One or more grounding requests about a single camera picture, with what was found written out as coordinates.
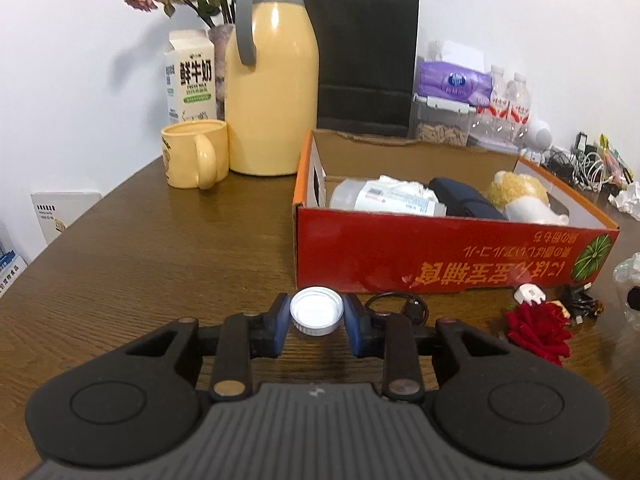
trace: purple tissue package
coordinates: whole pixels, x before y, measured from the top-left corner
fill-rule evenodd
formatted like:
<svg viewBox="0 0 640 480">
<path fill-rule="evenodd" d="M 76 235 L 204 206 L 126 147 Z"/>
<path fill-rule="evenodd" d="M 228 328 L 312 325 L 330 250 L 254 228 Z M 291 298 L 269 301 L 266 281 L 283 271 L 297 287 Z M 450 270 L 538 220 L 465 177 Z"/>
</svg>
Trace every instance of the purple tissue package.
<svg viewBox="0 0 640 480">
<path fill-rule="evenodd" d="M 441 97 L 478 107 L 491 102 L 490 74 L 444 61 L 425 61 L 418 78 L 418 95 L 422 97 Z"/>
</svg>

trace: yellow plush toy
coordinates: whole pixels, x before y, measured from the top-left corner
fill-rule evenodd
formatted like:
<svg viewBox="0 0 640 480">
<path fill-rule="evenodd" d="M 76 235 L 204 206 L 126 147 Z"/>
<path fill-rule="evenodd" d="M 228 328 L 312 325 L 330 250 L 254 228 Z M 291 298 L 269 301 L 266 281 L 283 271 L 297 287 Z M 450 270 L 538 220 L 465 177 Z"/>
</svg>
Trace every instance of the yellow plush toy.
<svg viewBox="0 0 640 480">
<path fill-rule="evenodd" d="M 569 225 L 567 215 L 551 211 L 546 189 L 534 176 L 498 171 L 486 197 L 511 222 Z"/>
</svg>

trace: milk carton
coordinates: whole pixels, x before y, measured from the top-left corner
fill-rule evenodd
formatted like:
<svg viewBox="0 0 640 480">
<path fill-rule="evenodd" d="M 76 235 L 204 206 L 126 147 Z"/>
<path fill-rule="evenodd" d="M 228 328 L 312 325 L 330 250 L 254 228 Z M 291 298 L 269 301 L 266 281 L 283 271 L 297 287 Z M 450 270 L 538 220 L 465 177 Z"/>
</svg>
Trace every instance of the milk carton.
<svg viewBox="0 0 640 480">
<path fill-rule="evenodd" d="M 174 30 L 164 54 L 170 124 L 217 119 L 214 47 L 207 33 Z"/>
</svg>

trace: white plug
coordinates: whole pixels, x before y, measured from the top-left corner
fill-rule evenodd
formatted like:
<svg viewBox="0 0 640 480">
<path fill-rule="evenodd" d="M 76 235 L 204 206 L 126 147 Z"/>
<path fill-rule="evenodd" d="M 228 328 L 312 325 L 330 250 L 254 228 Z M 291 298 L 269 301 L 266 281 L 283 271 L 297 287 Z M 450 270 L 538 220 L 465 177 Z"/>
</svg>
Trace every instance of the white plug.
<svg viewBox="0 0 640 480">
<path fill-rule="evenodd" d="M 546 301 L 546 294 L 542 292 L 542 289 L 540 289 L 539 286 L 534 285 L 533 283 L 525 283 L 517 288 L 513 295 L 513 299 L 517 304 L 541 304 Z"/>
</svg>

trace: yellow mug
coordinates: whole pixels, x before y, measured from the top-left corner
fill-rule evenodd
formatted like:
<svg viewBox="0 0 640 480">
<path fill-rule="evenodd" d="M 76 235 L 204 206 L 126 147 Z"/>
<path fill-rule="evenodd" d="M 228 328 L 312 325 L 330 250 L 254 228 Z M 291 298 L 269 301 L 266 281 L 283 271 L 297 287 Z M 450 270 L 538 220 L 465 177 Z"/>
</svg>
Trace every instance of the yellow mug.
<svg viewBox="0 0 640 480">
<path fill-rule="evenodd" d="M 162 160 L 169 186 L 209 189 L 229 174 L 225 121 L 172 124 L 162 130 Z"/>
</svg>

